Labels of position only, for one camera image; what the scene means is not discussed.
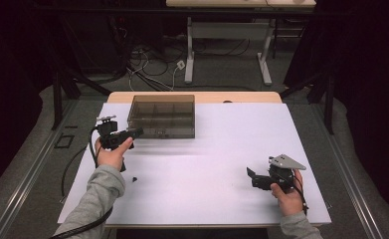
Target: white desk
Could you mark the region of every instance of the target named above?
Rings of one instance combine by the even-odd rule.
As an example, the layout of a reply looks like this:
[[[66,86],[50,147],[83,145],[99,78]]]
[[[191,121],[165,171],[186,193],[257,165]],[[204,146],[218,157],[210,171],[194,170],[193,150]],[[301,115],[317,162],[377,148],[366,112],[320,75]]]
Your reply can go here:
[[[314,0],[166,0],[168,7],[209,7],[209,8],[290,8],[312,9]],[[250,39],[262,40],[263,52],[257,54],[263,81],[266,86],[272,84],[271,75],[266,57],[269,44],[272,40],[273,30],[270,23],[196,23],[188,18],[187,38],[188,56],[185,68],[185,83],[193,81],[194,52],[192,49],[193,38],[212,39]]]
[[[129,109],[130,104],[104,104],[99,116],[116,115],[118,129],[123,130]],[[277,201],[269,191],[252,187],[246,168],[268,174],[268,157],[282,153],[307,167],[301,173],[309,221],[315,225],[330,223],[286,105],[196,104],[195,115],[194,139],[135,140],[135,148],[125,154],[125,194],[114,203],[107,226],[279,225]],[[94,169],[86,150],[59,223],[78,205]]]

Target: desk leg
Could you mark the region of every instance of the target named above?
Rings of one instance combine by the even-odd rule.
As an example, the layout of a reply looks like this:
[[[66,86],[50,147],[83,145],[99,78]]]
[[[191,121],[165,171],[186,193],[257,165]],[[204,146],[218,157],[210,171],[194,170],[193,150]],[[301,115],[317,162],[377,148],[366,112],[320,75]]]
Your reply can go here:
[[[187,64],[185,67],[185,84],[191,84],[193,82],[194,52],[193,52],[192,22],[190,17],[188,18],[187,21],[187,38],[188,38],[188,56],[187,56]]]
[[[263,45],[263,53],[257,54],[259,59],[260,69],[262,71],[263,82],[265,83],[266,86],[272,85],[271,74],[269,73],[269,68],[268,65],[266,64],[266,57],[268,55],[269,45],[271,44],[271,40],[272,40],[272,29],[269,24],[268,30],[266,32],[265,43]]]

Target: gray carpet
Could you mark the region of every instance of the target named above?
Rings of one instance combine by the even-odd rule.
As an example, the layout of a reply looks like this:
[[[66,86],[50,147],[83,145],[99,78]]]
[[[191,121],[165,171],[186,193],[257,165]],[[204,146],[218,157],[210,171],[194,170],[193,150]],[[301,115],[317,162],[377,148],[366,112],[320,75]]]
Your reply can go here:
[[[197,48],[203,48],[203,52],[224,53],[225,49],[237,45],[237,41],[205,41],[198,43]],[[297,41],[280,41],[279,50],[275,59],[268,59],[271,76],[274,84],[266,87],[262,83],[260,68],[256,60],[256,53],[260,51],[261,43],[252,42],[247,52],[241,56],[196,56],[194,82],[191,86],[183,83],[183,72],[177,72],[176,91],[245,91],[245,88],[255,91],[281,92],[285,87],[282,81],[291,61],[294,47]],[[179,56],[178,51],[169,49],[169,59]],[[162,76],[154,77],[158,81],[172,84],[172,73],[176,62],[169,64],[169,69]],[[160,72],[163,65],[159,61],[151,61],[146,71]],[[134,78],[132,88],[136,91],[152,91],[145,83]],[[112,91],[130,91],[128,77],[104,85]],[[62,204],[61,176],[63,170],[73,155],[87,144],[90,129],[95,125],[96,116],[101,109],[105,97],[100,96],[93,89],[80,85],[84,93],[79,101],[65,99],[65,105],[70,107],[70,113],[56,132],[53,140],[57,142],[59,136],[73,135],[73,141],[69,148],[51,147],[46,152],[46,163],[41,165],[40,174],[32,185],[30,193],[24,203],[17,210],[11,220],[11,224],[5,228],[5,238],[48,238],[58,224],[56,223]],[[25,176],[37,158],[44,143],[49,140],[50,127],[53,123],[52,89],[46,89],[41,93],[44,99],[44,109],[37,125],[23,144],[16,158],[5,171],[0,180],[0,218],[8,201],[20,180]],[[328,209],[332,223],[319,227],[323,238],[369,238],[365,227],[361,222],[355,205],[351,200],[345,183],[339,174],[336,164],[337,155],[333,151],[329,139],[334,139],[341,149],[342,156],[346,159],[353,178],[360,185],[362,195],[368,203],[368,208],[374,215],[374,220],[380,229],[383,238],[389,238],[389,206],[384,202],[374,187],[371,178],[365,173],[353,149],[353,141],[348,130],[345,118],[345,109],[341,103],[335,102],[333,113],[333,126],[335,135],[327,137],[324,128],[321,127],[321,105],[309,105],[306,103],[307,89],[292,94],[285,102],[289,105],[292,118],[300,136],[306,155],[315,174],[318,186],[324,200],[331,205]],[[69,169],[66,180],[66,192],[70,189],[82,155],[78,155]],[[269,236],[273,239],[284,238],[277,227],[270,228]],[[106,230],[103,238],[114,238],[114,230]]]

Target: forearm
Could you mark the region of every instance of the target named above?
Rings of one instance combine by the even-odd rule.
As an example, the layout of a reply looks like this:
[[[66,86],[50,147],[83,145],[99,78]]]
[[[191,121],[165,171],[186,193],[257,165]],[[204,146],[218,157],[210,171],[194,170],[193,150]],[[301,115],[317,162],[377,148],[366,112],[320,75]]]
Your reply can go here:
[[[92,223],[104,216],[115,200],[123,195],[125,185],[120,173],[108,165],[99,166],[88,183],[79,205],[70,213],[55,235]],[[104,223],[72,238],[101,238]]]
[[[317,228],[311,226],[302,212],[283,217],[281,228],[288,238],[320,239],[322,238]]]

